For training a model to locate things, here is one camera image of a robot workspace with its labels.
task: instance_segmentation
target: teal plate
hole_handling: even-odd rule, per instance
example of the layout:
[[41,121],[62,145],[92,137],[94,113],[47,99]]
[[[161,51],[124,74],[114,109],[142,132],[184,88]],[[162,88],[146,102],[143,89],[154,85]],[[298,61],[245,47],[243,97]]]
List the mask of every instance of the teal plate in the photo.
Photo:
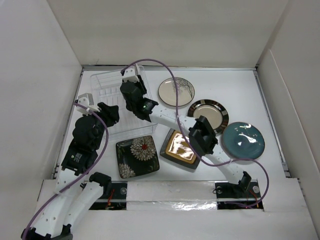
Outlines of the teal plate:
[[225,128],[222,146],[233,158],[257,159],[265,150],[265,140],[261,132],[251,124],[234,122]]

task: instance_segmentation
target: wire basket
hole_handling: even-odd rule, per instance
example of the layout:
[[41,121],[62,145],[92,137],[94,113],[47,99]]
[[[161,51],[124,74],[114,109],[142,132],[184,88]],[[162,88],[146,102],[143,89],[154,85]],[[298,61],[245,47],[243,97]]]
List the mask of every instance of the wire basket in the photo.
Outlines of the wire basket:
[[[140,68],[140,74],[147,90],[147,94],[144,97],[152,99],[144,67],[138,66],[138,68]],[[120,71],[121,69],[102,72],[93,74],[90,77],[94,102],[103,102],[108,106],[118,105],[119,107],[120,119],[116,125],[108,129],[109,140],[120,141],[151,135],[155,131],[157,124],[141,120],[126,109],[126,101],[120,92],[123,78]]]

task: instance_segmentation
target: purple cable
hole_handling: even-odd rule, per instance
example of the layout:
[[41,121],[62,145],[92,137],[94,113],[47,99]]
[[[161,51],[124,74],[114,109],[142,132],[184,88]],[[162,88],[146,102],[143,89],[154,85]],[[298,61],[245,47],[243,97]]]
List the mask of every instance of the purple cable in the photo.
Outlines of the purple cable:
[[179,92],[178,92],[178,84],[177,84],[177,80],[176,80],[173,72],[170,70],[169,66],[167,66],[167,65],[164,64],[163,62],[161,62],[161,61],[159,61],[159,60],[156,60],[156,59],[144,58],[144,59],[140,59],[140,60],[137,60],[137,61],[132,62],[131,64],[129,64],[128,66],[126,66],[124,69],[122,69],[121,72],[124,73],[124,71],[125,71],[126,69],[128,69],[129,67],[131,67],[131,66],[133,66],[133,65],[135,65],[135,64],[137,64],[137,63],[144,62],[144,61],[149,61],[149,62],[158,63],[158,64],[164,66],[164,67],[169,71],[169,73],[170,73],[170,75],[171,75],[171,77],[172,77],[172,79],[173,79],[174,86],[175,86],[175,113],[176,113],[176,115],[177,115],[178,127],[179,127],[179,129],[180,129],[180,132],[181,132],[181,134],[182,134],[185,142],[188,144],[188,146],[190,147],[190,149],[194,152],[194,154],[196,155],[196,157],[197,157],[198,159],[200,159],[201,162],[203,162],[205,165],[210,166],[210,167],[221,167],[221,166],[224,166],[224,165],[226,165],[226,164],[229,164],[231,161],[232,161],[232,162],[237,162],[237,161],[252,161],[252,162],[258,164],[258,165],[262,168],[262,170],[264,171],[265,176],[266,176],[266,188],[265,188],[265,191],[264,191],[263,196],[262,196],[257,202],[255,202],[254,204],[251,204],[251,205],[245,205],[245,204],[237,203],[237,202],[228,202],[228,203],[229,203],[229,204],[236,204],[236,205],[239,205],[239,206],[241,206],[241,207],[244,206],[244,207],[246,207],[246,208],[250,208],[250,207],[255,206],[256,204],[260,203],[260,202],[265,198],[265,196],[266,196],[266,194],[267,194],[267,192],[268,192],[268,189],[269,189],[269,175],[268,175],[266,169],[264,168],[264,166],[262,166],[261,163],[259,163],[258,161],[254,160],[254,159],[250,159],[250,158],[239,158],[239,159],[234,159],[234,160],[226,161],[226,162],[224,162],[224,163],[219,163],[219,164],[211,164],[211,163],[208,163],[208,162],[204,161],[204,160],[199,156],[199,154],[195,151],[195,149],[191,146],[190,142],[188,141],[188,139],[187,139],[187,137],[186,137],[186,135],[184,134],[184,131],[183,131],[183,129],[182,129],[182,125],[181,125],[181,122],[180,122],[180,120],[179,120],[179,113],[178,113],[178,112],[179,112],[179,104],[178,104],[178,103],[179,103],[179,102],[178,102],[178,94],[179,94]]
[[[73,103],[73,105],[83,108],[85,110],[87,110],[87,107],[78,104],[76,102]],[[108,128],[107,125],[105,124],[105,122],[101,119],[101,117],[99,117],[94,111],[89,110],[89,113],[91,113],[93,116],[95,116],[103,125],[105,132],[106,132],[106,138],[105,138],[105,144],[103,146],[103,149],[100,153],[100,155],[97,157],[97,159],[95,160],[95,162],[92,164],[91,167],[89,167],[82,175],[80,175],[79,177],[77,177],[75,180],[73,180],[72,182],[70,182],[67,186],[65,186],[64,188],[62,188],[59,192],[63,193],[64,191],[66,191],[67,189],[69,189],[72,185],[74,185],[76,182],[80,181],[82,178],[84,178],[96,165],[97,163],[100,161],[101,157],[103,156],[103,154],[106,151],[107,145],[108,145],[108,139],[109,139],[109,132],[108,132]],[[23,235],[22,235],[22,240],[26,240],[27,237],[27,232],[28,229],[31,227],[31,224],[35,221],[35,219],[37,218],[37,216],[45,209],[45,207],[51,203],[57,196],[59,196],[58,194],[54,194],[52,197],[49,198],[48,201],[46,201],[42,207],[40,207],[40,209],[34,214],[34,216],[31,218],[30,222],[28,223],[28,225],[26,226],[25,230],[23,231]]]

